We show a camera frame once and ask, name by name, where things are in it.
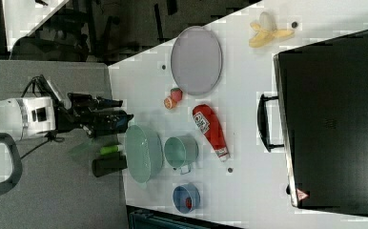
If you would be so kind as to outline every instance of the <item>ketchup bottle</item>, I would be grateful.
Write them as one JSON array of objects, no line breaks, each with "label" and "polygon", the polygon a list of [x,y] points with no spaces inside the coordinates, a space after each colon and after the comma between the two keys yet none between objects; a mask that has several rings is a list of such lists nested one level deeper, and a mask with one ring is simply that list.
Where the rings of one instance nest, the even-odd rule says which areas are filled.
[{"label": "ketchup bottle", "polygon": [[198,105],[193,109],[193,118],[199,130],[204,134],[214,148],[217,157],[224,162],[230,158],[226,148],[222,127],[215,112],[208,105]]}]

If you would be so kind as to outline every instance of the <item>briefcase handle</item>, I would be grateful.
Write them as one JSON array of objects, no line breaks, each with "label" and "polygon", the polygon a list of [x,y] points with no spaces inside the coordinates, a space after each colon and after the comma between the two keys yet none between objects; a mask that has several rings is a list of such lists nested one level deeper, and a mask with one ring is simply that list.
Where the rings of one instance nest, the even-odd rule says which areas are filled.
[{"label": "briefcase handle", "polygon": [[259,100],[259,103],[258,103],[258,110],[257,110],[258,131],[259,131],[262,143],[264,143],[264,146],[265,148],[267,148],[268,152],[271,152],[271,150],[274,148],[284,147],[283,144],[274,145],[274,144],[271,144],[271,141],[270,141],[270,126],[268,123],[267,107],[265,106],[265,103],[268,101],[277,100],[277,99],[278,99],[278,96],[267,97],[264,94],[262,94]]}]

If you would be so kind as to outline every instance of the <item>green cup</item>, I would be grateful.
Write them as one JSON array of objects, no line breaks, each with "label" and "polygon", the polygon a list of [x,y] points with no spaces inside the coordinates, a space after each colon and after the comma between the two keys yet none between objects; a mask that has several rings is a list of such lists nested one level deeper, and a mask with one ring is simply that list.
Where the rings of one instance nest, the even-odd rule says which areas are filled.
[{"label": "green cup", "polygon": [[198,145],[192,136],[173,136],[164,144],[164,154],[173,168],[181,170],[181,175],[188,174],[191,172],[191,164],[198,157]]}]

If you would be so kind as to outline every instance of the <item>cable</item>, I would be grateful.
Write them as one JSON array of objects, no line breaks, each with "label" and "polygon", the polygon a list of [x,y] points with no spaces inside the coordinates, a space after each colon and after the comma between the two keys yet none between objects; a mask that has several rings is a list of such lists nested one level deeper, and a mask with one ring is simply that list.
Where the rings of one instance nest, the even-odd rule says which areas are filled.
[{"label": "cable", "polygon": [[24,89],[23,93],[21,94],[21,97],[24,97],[27,93],[27,91],[29,90],[29,87],[32,85],[32,92],[33,94],[35,95],[36,97],[36,94],[35,94],[35,84],[36,84],[36,80],[37,78],[39,78],[39,76],[36,76],[34,77],[30,82],[29,84],[27,84],[26,88]]},{"label": "cable", "polygon": [[53,134],[49,133],[48,140],[42,142],[41,144],[39,144],[39,145],[35,146],[34,148],[32,148],[32,150],[26,152],[24,155],[21,156],[21,159],[23,159],[24,157],[28,156],[30,153],[32,153],[33,151],[35,151],[39,147],[47,144],[50,141],[54,141],[56,143],[61,143],[61,142],[64,142],[65,141],[65,138],[64,137],[56,137],[56,135],[53,135]]},{"label": "cable", "polygon": [[36,149],[38,149],[39,147],[41,147],[41,146],[43,146],[43,145],[47,144],[48,142],[50,142],[50,140],[49,140],[49,139],[48,139],[48,140],[46,140],[46,141],[44,141],[44,142],[42,142],[41,144],[39,144],[39,145],[35,146],[32,150],[30,150],[30,151],[26,152],[24,155],[22,155],[22,156],[21,156],[21,159],[23,159],[24,157],[28,156],[28,155],[29,155],[30,153],[32,153],[34,150],[36,150]]}]

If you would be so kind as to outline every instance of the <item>green bowl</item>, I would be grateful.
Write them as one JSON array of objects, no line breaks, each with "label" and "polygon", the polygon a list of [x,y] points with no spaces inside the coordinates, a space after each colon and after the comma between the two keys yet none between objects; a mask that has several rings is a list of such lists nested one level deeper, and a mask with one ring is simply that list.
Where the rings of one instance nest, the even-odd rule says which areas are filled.
[{"label": "green bowl", "polygon": [[[172,136],[164,144],[164,155],[173,168],[179,168],[182,175],[187,174],[198,157],[198,145],[190,135]],[[187,173],[182,170],[185,166],[188,166]]]},{"label": "green bowl", "polygon": [[128,170],[138,183],[146,183],[160,172],[163,153],[160,138],[145,126],[132,125],[125,133]]}]

